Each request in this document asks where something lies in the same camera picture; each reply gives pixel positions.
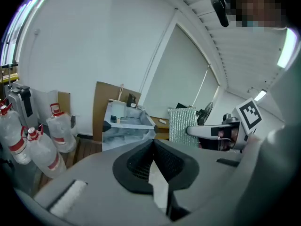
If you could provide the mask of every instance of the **plastic bottle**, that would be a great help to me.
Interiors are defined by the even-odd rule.
[[[31,158],[26,146],[26,140],[22,138],[22,134],[23,136],[25,134],[22,131],[18,112],[9,111],[11,106],[12,104],[0,107],[0,141],[3,146],[9,148],[17,163],[26,165],[31,161]]]
[[[62,153],[73,151],[76,147],[76,140],[71,131],[70,116],[65,112],[61,112],[58,103],[51,104],[50,108],[53,115],[46,121],[54,144],[58,151]]]
[[[66,171],[62,156],[49,136],[34,127],[28,129],[30,157],[37,167],[49,178],[55,178]]]

